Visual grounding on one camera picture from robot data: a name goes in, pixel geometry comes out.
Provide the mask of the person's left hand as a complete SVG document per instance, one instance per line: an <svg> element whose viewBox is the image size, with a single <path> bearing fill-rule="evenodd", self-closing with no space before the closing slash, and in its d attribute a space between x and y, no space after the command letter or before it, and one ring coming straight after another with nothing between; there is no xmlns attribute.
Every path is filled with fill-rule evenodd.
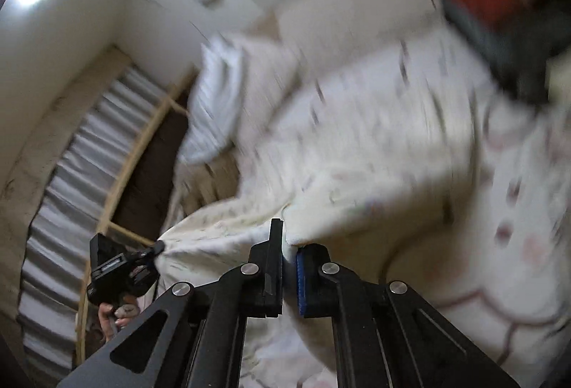
<svg viewBox="0 0 571 388"><path fill-rule="evenodd" d="M120 329L127 326L139 314L140 307L133 300L128 300L117 309L108 303L102 303L98 309L98 317L105 341L112 340Z"/></svg>

